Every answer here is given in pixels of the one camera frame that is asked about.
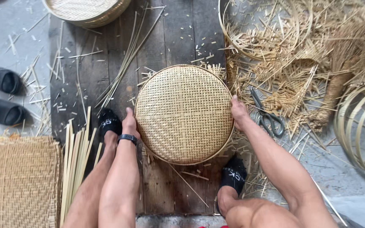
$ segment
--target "foot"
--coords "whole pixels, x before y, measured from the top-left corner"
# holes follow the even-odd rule
[[[101,136],[105,136],[107,131],[112,131],[116,135],[122,134],[122,122],[109,108],[105,108],[99,113],[98,122]]]
[[[221,184],[217,195],[216,209],[221,215],[226,215],[229,205],[235,201],[245,185],[247,176],[243,161],[233,156],[222,169]]]

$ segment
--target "scissor handle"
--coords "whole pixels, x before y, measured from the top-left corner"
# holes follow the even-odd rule
[[[271,124],[271,130],[268,128],[268,126],[266,125],[266,122],[264,120],[264,118],[267,117],[268,120],[270,121],[270,124]],[[277,121],[280,126],[281,126],[281,129],[279,132],[277,132],[275,130],[275,123],[274,121]],[[284,122],[279,118],[277,117],[274,113],[271,113],[271,114],[265,114],[265,115],[262,115],[261,118],[260,118],[260,122],[261,122],[261,125],[263,125],[264,129],[266,129],[267,133],[271,136],[271,137],[282,137],[283,134],[284,134],[284,129],[285,129],[285,124]]]

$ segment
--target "straw broom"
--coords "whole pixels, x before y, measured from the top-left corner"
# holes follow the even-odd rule
[[[345,72],[334,75],[327,87],[324,103],[317,115],[312,116],[312,126],[321,130],[329,122],[329,117],[337,104],[337,98],[345,85],[356,77],[364,77],[360,71],[365,68],[365,21],[343,26],[335,38],[328,41],[327,48],[332,50],[332,71]]]

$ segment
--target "watch strap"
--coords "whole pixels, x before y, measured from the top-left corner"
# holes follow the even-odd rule
[[[127,139],[127,140],[130,140],[132,141],[132,143],[136,146],[137,142],[138,142],[138,139],[133,136],[133,135],[129,135],[129,134],[122,134],[120,136],[118,136],[118,144],[119,144],[119,140],[121,139]]]

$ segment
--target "black slipper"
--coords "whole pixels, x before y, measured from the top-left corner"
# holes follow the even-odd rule
[[[99,113],[98,122],[101,137],[104,137],[107,131],[113,131],[118,136],[122,134],[122,122],[109,108],[105,108]]]
[[[221,184],[219,185],[219,189],[226,185],[231,186],[236,190],[237,195],[239,196],[243,186],[245,186],[245,180],[247,176],[243,160],[238,158],[236,155],[233,156],[223,167],[221,176]],[[218,199],[216,199],[216,210],[220,214]]]
[[[21,84],[17,73],[0,67],[0,91],[16,94],[21,88]]]
[[[0,99],[0,124],[12,126],[23,122],[25,113],[23,106]]]

